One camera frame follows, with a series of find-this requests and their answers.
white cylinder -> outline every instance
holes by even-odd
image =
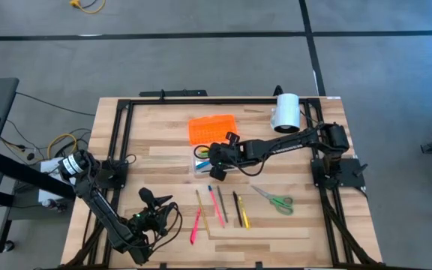
[[[271,110],[271,127],[280,133],[299,131],[299,97],[296,94],[277,96],[277,107]]]

pink marker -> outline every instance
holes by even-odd
[[[221,213],[219,212],[218,203],[216,202],[215,194],[213,193],[213,188],[209,185],[208,189],[209,189],[209,193],[211,194],[211,198],[213,199],[214,210],[216,211],[217,216],[219,217],[219,222],[221,223],[221,226],[224,228],[223,218],[221,217]]]
[[[194,245],[194,242],[196,241],[196,233],[198,232],[198,223],[200,221],[200,215],[201,215],[201,208],[198,208],[198,212],[196,213],[196,221],[194,221],[193,232],[191,233],[191,237],[189,239],[189,242],[191,242],[192,245]]]

orange plastic box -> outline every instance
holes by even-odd
[[[211,115],[191,119],[188,127],[189,143],[192,146],[226,142],[229,131],[238,133],[234,115]]]

wooden table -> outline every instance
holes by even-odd
[[[117,100],[115,97],[101,98],[97,108],[89,151],[101,160],[107,158]],[[351,145],[346,154],[354,155],[341,99],[321,97],[321,104],[325,122],[337,122],[346,128]],[[130,165],[127,185],[121,192],[118,213],[125,218],[131,218],[133,214],[141,211],[145,204],[138,196],[138,190],[146,187],[156,197],[173,195],[173,200],[179,204],[184,217],[179,236],[155,252],[143,268],[155,268],[160,263],[167,263],[171,268],[254,267],[256,261],[262,261],[265,267],[332,265],[320,195],[313,185],[311,175],[312,154],[309,148],[269,158],[262,173],[255,177],[230,172],[225,181],[218,181],[208,176],[195,176],[191,172],[192,148],[188,142],[188,120],[215,114],[233,114],[241,140],[269,140],[281,136],[269,127],[271,108],[274,106],[245,104],[134,107],[127,153],[135,154],[137,161]],[[306,128],[305,123],[305,119],[301,117],[301,129]],[[121,143],[123,127],[124,123],[121,123],[118,145]],[[119,156],[118,152],[119,148],[116,150],[116,157]],[[219,185],[223,193],[229,219],[225,229],[221,227],[215,214],[208,192],[209,184],[213,188]],[[279,214],[250,185],[256,185],[272,194],[293,196],[294,214]],[[198,209],[196,189],[201,193],[211,236],[207,235],[204,223],[200,221],[196,244],[191,246],[189,238]],[[244,200],[252,226],[249,230],[239,226],[233,191],[240,194]],[[366,199],[353,188],[341,188],[340,193],[349,231],[371,257],[380,261],[380,251]],[[81,248],[88,213],[86,204],[81,199],[76,199],[61,263],[72,259]],[[341,235],[336,228],[334,231],[340,261],[344,262]],[[103,243],[104,241],[100,241],[96,263],[102,260]],[[109,267],[133,268],[136,265],[129,253],[120,254],[113,250]]]

green scissors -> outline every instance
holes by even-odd
[[[276,210],[280,212],[283,215],[292,215],[293,214],[293,202],[294,199],[290,196],[275,196],[270,193],[265,192],[264,190],[261,190],[258,187],[251,186],[259,192],[259,194],[263,195],[266,199],[269,200],[269,203],[271,203],[274,207],[276,207]]]

